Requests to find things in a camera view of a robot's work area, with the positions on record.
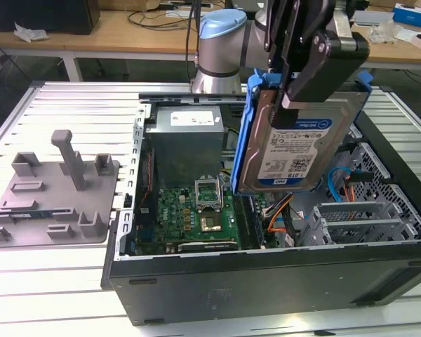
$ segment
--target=black side panel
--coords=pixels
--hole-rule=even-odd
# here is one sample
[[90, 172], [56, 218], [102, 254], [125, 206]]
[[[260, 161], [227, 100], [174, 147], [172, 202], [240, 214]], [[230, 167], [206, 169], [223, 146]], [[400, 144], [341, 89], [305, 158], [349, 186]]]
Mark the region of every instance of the black side panel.
[[420, 282], [421, 244], [154, 258], [111, 270], [134, 324], [383, 305]]
[[412, 201], [413, 206], [421, 215], [421, 181], [385, 139], [365, 112], [360, 113], [356, 120], [356, 125], [359, 127], [363, 136], [368, 139], [368, 143], [379, 156], [380, 161], [387, 167], [394, 183], [399, 185], [404, 193], [407, 194], [408, 199]]
[[112, 260], [114, 260], [115, 252], [115, 236], [117, 234], [117, 226], [119, 225], [120, 212], [117, 212], [116, 217], [111, 221], [111, 227], [109, 229], [109, 236], [107, 238], [105, 264], [103, 265], [103, 272], [101, 274], [101, 289], [108, 291], [113, 290], [111, 281], [109, 280], [109, 274], [111, 272]]

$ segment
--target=hard drive label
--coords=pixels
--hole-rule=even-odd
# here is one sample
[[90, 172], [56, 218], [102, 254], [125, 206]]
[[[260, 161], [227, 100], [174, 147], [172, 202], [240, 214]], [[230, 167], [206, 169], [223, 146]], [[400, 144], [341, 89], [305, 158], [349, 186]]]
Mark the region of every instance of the hard drive label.
[[304, 179], [318, 154], [315, 143], [328, 134], [330, 119], [298, 119], [293, 129], [270, 133], [258, 174], [264, 185], [293, 185]]

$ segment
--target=aluminum workbench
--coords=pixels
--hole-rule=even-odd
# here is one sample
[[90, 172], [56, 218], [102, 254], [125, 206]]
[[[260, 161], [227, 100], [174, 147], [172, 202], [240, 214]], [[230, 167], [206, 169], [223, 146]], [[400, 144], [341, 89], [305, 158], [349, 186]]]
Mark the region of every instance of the aluminum workbench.
[[[68, 128], [84, 160], [111, 153], [122, 181], [141, 92], [187, 92], [182, 84], [46, 83], [30, 88], [0, 129], [0, 196], [17, 152], [57, 161], [51, 133]], [[393, 93], [375, 88], [365, 111], [421, 180], [421, 122]], [[0, 250], [0, 336], [421, 336], [421, 284], [385, 307], [134, 327], [100, 279], [106, 242]]]

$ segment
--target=yellow cable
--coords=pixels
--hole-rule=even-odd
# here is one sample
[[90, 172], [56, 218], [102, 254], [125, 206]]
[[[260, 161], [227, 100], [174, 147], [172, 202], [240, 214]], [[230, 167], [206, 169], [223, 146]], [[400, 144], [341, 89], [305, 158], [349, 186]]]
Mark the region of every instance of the yellow cable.
[[280, 212], [282, 212], [282, 210], [284, 209], [284, 207], [287, 206], [290, 201], [292, 201], [293, 197], [294, 196], [292, 195], [289, 200], [284, 202], [284, 204], [273, 215], [273, 218], [270, 220], [269, 225], [268, 225], [268, 230], [267, 230], [268, 232], [286, 232], [285, 228], [273, 228], [273, 224], [276, 218], [278, 217], [278, 215], [280, 214]]

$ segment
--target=white paper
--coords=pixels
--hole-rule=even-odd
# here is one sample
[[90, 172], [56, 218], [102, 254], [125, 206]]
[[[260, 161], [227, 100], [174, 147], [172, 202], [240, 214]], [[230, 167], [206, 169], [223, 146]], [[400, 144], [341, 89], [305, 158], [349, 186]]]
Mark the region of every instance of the white paper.
[[47, 40], [48, 35], [47, 32], [43, 29], [27, 29], [22, 26], [19, 26], [17, 23], [14, 22], [15, 25], [15, 31], [14, 35], [16, 35], [18, 38], [22, 39], [23, 41], [26, 41], [30, 43], [31, 41], [37, 41], [37, 40]]
[[214, 125], [212, 111], [173, 111], [171, 126], [210, 126]]
[[395, 34], [394, 37], [396, 37], [397, 39], [402, 40], [402, 41], [410, 42], [412, 37], [414, 37], [416, 34], [418, 34], [418, 33], [415, 32], [414, 30], [401, 28], [401, 30], [399, 30], [399, 32], [397, 34]]

